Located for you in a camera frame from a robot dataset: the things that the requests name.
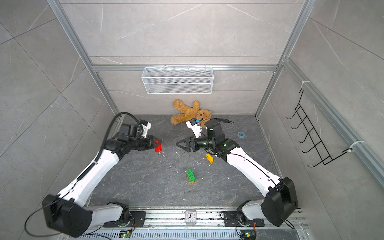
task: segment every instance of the gray marble floor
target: gray marble floor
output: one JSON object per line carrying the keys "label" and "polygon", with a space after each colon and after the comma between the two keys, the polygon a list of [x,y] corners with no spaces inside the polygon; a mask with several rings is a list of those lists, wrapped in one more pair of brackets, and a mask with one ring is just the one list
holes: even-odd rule
{"label": "gray marble floor", "polygon": [[[119,201],[131,206],[203,206],[240,205],[247,199],[263,196],[239,170],[206,152],[185,152],[176,142],[193,135],[184,123],[172,125],[171,115],[138,115],[152,123],[149,134],[162,139],[163,151],[132,151],[126,155],[95,188],[90,205]],[[225,136],[235,140],[254,160],[276,173],[261,130],[254,115],[216,115],[233,124],[222,124]],[[245,138],[239,139],[242,131]],[[186,171],[196,177],[189,184]]]}

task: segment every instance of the gray wall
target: gray wall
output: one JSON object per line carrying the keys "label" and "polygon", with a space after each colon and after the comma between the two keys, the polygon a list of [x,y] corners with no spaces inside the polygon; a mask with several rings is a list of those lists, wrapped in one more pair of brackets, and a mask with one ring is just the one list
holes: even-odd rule
{"label": "gray wall", "polygon": [[[374,151],[383,157],[382,1],[317,1],[293,52],[292,61]],[[292,178],[315,239],[382,239],[384,191],[348,153],[320,161],[295,112],[300,84],[283,70],[260,122],[283,176]],[[301,104],[335,157],[347,146],[304,93]],[[319,148],[325,156],[325,149]]]}
{"label": "gray wall", "polygon": [[[277,64],[301,0],[61,0],[94,64]],[[215,72],[212,94],[146,93],[140,72],[100,72],[120,111],[175,114],[176,98],[253,114],[271,72]]]}
{"label": "gray wall", "polygon": [[[25,219],[90,162],[113,114],[45,0],[0,6],[0,239],[35,239]],[[42,211],[28,229],[54,233]]]}

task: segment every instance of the teddy bear head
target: teddy bear head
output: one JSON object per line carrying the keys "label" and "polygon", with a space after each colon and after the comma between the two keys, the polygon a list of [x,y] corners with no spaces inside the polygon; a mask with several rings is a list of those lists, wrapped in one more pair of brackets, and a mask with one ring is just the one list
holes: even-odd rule
{"label": "teddy bear head", "polygon": [[208,119],[211,118],[211,114],[212,114],[212,112],[209,111],[209,110],[206,110],[206,109],[200,109],[197,112],[196,118],[201,121],[201,125],[200,126],[205,127],[204,123],[207,122]]}

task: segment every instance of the aluminum rail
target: aluminum rail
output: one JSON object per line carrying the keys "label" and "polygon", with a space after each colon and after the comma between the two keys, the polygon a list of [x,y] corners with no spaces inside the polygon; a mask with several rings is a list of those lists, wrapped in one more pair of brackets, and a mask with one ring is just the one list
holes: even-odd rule
{"label": "aluminum rail", "polygon": [[109,107],[111,108],[112,112],[116,115],[119,111],[116,107],[114,101],[112,100],[111,96],[109,95],[108,90],[104,86],[100,76],[92,69],[92,63],[91,59],[89,58],[89,55],[85,51],[85,48],[80,42],[79,37],[77,36],[76,32],[74,31],[72,24],[70,23],[68,16],[65,14],[65,11],[63,7],[61,6],[59,0],[47,0],[48,4],[51,6],[51,9],[55,13],[57,19],[59,20],[60,24],[62,25],[65,33],[67,34],[68,38],[70,39],[71,43],[73,44],[74,48],[76,49],[78,55],[80,56],[81,60],[83,61],[85,67],[91,74],[93,80],[95,81],[97,87],[101,91],[101,94],[104,96],[106,102],[108,103]]}
{"label": "aluminum rail", "polygon": [[276,71],[277,65],[255,64],[255,65],[93,65],[94,71],[143,71],[145,67],[210,67],[216,71]]}
{"label": "aluminum rail", "polygon": [[303,30],[304,25],[307,22],[307,19],[308,19],[309,15],[311,14],[311,11],[312,11],[316,1],[317,0],[306,0],[304,2],[303,7],[301,8],[299,16],[296,20],[296,23],[293,27],[292,33],[289,36],[288,41],[284,47],[283,53],[281,54],[281,57],[279,59],[277,72],[275,72],[272,75],[271,80],[269,81],[268,86],[266,87],[266,89],[264,91],[263,97],[260,100],[259,106],[256,109],[255,116],[257,118],[260,117],[260,115],[261,115],[261,113],[262,113],[262,111],[263,111],[263,109],[264,109],[264,107],[268,101],[268,98],[271,95],[271,92],[272,92],[272,90],[273,90],[273,88],[277,82],[277,79],[280,76],[282,59],[289,57],[289,55],[291,54],[292,49],[295,46],[295,43],[296,43],[297,39],[299,38],[300,33]]}
{"label": "aluminum rail", "polygon": [[[282,60],[283,66],[288,69],[294,79],[301,85],[309,79],[300,69],[288,58]],[[327,99],[316,89],[311,82],[306,82],[302,87],[305,93],[312,99],[315,105],[321,110],[328,122],[338,132],[347,145],[363,140],[348,124],[348,122],[337,112]],[[353,147],[353,152],[358,159],[368,168],[373,178],[384,189],[384,163],[364,142],[359,142]]]}

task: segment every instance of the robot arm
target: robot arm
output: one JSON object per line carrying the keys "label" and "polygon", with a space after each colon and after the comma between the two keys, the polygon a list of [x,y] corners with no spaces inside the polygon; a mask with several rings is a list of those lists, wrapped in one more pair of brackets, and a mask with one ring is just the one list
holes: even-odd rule
{"label": "robot arm", "polygon": [[49,228],[73,237],[82,235],[88,227],[105,222],[126,225],[131,219],[129,206],[113,202],[105,206],[83,208],[94,188],[107,172],[132,150],[156,148],[161,141],[147,135],[151,124],[140,120],[140,125],[122,124],[119,132],[105,141],[104,148],[90,164],[63,188],[56,196],[48,195],[42,205],[46,224]]}
{"label": "robot arm", "polygon": [[201,127],[196,119],[187,122],[195,136],[185,138],[176,145],[187,152],[196,152],[200,148],[210,149],[215,156],[237,168],[260,190],[265,197],[260,201],[247,201],[240,205],[237,217],[240,222],[256,218],[266,218],[275,226],[280,226],[288,216],[298,208],[296,190],[293,182],[266,170],[254,161],[233,140],[225,138],[221,122],[226,119],[211,119],[205,123],[207,136],[201,136]]}

